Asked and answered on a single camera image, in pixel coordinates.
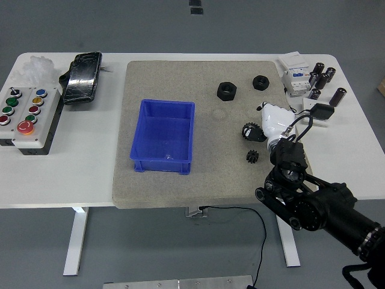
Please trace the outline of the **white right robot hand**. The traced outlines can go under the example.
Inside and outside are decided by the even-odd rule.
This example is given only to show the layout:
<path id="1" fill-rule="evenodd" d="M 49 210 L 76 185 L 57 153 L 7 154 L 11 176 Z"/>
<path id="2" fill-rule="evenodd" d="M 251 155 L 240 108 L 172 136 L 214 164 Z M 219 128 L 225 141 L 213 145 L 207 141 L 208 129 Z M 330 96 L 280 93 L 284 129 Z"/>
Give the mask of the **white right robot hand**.
<path id="1" fill-rule="evenodd" d="M 295 115 L 292 111 L 267 102 L 261 103 L 257 109 L 262 114 L 262 125 L 246 123 L 242 128 L 242 136 L 248 141 L 263 142 L 268 145 L 277 143 L 281 138 L 288 138 L 294 129 Z"/>

